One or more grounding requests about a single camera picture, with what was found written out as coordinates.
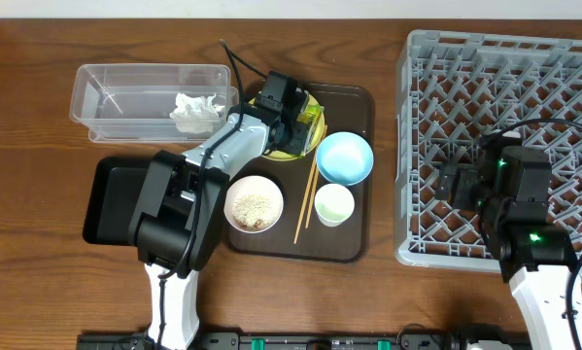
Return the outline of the green orange snack wrapper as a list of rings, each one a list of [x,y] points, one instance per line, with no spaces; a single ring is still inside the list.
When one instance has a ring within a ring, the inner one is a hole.
[[[312,142],[318,133],[319,124],[324,114],[324,107],[316,100],[311,99],[304,110],[299,114],[297,121],[306,127],[306,142]]]

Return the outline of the white bowl with rice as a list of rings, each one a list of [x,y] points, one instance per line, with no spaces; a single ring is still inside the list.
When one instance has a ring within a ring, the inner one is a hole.
[[[283,209],[280,188],[269,178],[251,175],[230,186],[223,213],[233,228],[246,233],[261,233],[278,222]]]

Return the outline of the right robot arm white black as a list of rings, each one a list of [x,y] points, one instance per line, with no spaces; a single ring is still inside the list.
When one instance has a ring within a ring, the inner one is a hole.
[[[544,152],[497,147],[479,165],[443,163],[435,197],[477,214],[532,348],[582,349],[582,264],[567,231],[547,219],[551,175]]]

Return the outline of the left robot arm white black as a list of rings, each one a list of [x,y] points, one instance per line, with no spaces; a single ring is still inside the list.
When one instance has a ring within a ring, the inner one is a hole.
[[[229,183],[268,152],[303,157],[323,133],[323,108],[297,90],[282,103],[259,94],[229,111],[226,123],[200,146],[154,155],[128,226],[152,287],[147,349],[186,349],[198,329],[198,273],[218,244]]]

